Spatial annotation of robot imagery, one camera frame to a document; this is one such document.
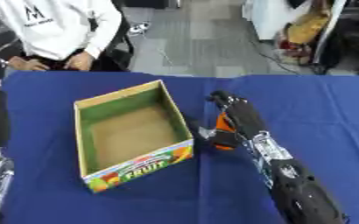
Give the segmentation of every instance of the person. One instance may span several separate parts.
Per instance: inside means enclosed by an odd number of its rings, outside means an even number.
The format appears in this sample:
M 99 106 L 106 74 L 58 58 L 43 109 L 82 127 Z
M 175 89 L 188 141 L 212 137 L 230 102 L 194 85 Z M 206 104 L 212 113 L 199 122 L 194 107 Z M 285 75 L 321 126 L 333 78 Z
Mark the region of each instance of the person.
M 91 31 L 89 19 L 98 27 Z M 0 20 L 20 38 L 17 70 L 100 70 L 122 15 L 110 0 L 0 1 Z

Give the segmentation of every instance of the yellow bag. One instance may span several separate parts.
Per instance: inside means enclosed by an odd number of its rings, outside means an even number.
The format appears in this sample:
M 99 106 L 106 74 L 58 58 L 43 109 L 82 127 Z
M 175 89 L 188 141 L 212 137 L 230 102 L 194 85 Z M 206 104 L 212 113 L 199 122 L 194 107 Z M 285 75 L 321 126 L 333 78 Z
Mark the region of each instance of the yellow bag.
M 327 25 L 330 18 L 331 7 L 327 1 L 314 0 L 310 11 L 288 28 L 288 40 L 295 44 L 308 44 Z

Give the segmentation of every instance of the open cardboard box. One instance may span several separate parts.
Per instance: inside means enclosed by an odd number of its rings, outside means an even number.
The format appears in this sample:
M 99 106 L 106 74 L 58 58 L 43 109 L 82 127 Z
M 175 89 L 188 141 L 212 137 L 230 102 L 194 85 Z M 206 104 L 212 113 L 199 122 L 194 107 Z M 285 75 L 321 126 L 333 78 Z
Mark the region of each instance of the open cardboard box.
M 81 177 L 95 193 L 193 155 L 194 140 L 161 80 L 74 104 Z

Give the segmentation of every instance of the colorful box label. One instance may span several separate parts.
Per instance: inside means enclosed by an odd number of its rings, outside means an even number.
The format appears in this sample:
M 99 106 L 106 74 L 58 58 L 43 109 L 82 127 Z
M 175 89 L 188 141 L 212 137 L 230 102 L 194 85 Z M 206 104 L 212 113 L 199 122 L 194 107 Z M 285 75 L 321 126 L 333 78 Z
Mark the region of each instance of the colorful box label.
M 167 147 L 144 157 L 126 162 L 126 166 L 115 165 L 105 172 L 98 172 L 84 180 L 94 193 L 142 177 L 168 165 L 177 164 L 193 156 L 193 140 L 181 144 L 182 147 Z

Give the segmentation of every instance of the white cabinet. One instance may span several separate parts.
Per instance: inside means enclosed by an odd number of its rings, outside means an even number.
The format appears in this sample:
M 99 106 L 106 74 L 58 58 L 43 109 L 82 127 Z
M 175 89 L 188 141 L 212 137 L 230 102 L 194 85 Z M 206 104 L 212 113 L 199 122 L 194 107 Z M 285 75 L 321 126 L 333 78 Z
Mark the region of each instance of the white cabinet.
M 253 0 L 251 20 L 260 40 L 273 39 L 287 23 L 295 21 L 310 9 L 311 0 L 293 9 L 286 0 Z

